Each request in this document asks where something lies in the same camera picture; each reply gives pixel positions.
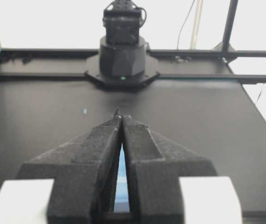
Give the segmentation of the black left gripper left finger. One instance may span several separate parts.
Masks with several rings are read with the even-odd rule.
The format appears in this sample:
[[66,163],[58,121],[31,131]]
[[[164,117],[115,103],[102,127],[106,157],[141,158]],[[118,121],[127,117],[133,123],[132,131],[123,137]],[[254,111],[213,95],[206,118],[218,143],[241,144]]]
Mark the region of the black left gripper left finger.
[[27,162],[16,178],[54,179],[49,224],[91,224],[114,209],[122,118],[114,116]]

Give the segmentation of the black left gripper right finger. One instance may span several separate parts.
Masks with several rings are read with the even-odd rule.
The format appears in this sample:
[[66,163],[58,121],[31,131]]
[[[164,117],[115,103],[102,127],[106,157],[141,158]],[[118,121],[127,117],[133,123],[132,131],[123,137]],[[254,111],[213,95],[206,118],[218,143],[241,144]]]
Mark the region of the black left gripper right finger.
[[122,129],[131,213],[141,224],[181,224],[179,177],[217,176],[213,163],[130,115]]

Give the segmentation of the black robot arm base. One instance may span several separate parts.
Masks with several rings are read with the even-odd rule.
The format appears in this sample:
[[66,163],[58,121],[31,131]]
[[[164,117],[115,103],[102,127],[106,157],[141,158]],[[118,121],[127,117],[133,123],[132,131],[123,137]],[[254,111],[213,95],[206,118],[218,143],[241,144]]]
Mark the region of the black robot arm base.
[[109,87],[148,84],[158,75],[158,60],[146,52],[139,34],[146,11],[131,0],[114,0],[103,11],[106,35],[99,52],[87,59],[86,76]]

